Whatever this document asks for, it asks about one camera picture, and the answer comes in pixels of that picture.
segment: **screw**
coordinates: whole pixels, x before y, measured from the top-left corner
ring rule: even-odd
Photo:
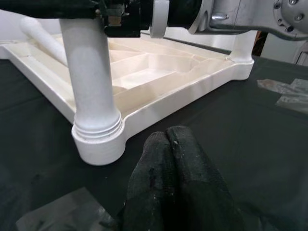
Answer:
[[[229,19],[229,15],[225,13],[216,13],[212,15],[212,20],[226,20]]]
[[[302,13],[300,13],[298,16],[296,16],[295,18],[294,18],[294,20],[295,21],[300,21],[300,20],[302,20],[304,18],[304,15],[302,14]]]
[[[274,4],[274,9],[279,9],[281,6],[280,2]]]
[[[298,1],[298,0],[289,0],[289,3],[290,3],[291,5],[295,5],[295,4],[297,4],[297,1]]]
[[[287,32],[292,32],[294,30],[294,27],[293,26],[289,26],[288,28],[287,28]]]

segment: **white cylindrical leg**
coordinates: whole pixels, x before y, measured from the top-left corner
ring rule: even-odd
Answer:
[[[20,28],[27,36],[34,38],[47,49],[55,59],[67,66],[64,47],[42,27],[38,20],[25,17],[20,20]]]
[[[237,35],[229,59],[239,63],[250,63],[252,61],[251,53],[254,47],[256,34],[256,31],[249,31]]]
[[[114,105],[107,36],[98,20],[61,19],[77,111],[72,135],[81,158],[92,165],[124,152],[124,124]]]

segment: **clear plastic bag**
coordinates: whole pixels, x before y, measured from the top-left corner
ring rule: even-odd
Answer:
[[[85,189],[79,189],[27,213],[19,231],[116,231],[118,223]]]
[[[295,79],[292,84],[271,79],[257,81],[260,88],[282,94],[276,105],[308,114],[308,81]]]

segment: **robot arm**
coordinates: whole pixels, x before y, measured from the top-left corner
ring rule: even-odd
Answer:
[[[139,37],[167,26],[191,34],[262,30],[287,40],[308,39],[308,0],[0,0],[0,9],[38,18],[101,17],[109,37]]]

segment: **white wall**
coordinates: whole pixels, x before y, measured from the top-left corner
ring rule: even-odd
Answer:
[[[0,10],[0,41],[27,39],[27,36],[19,29],[19,21],[24,15]],[[51,34],[61,32],[58,19],[39,19],[43,27]]]
[[[304,43],[305,41],[287,41],[268,34],[261,57],[295,63],[295,56]]]
[[[187,29],[180,27],[167,27],[165,38],[177,39],[230,51],[233,48],[235,40],[234,35],[192,35]]]

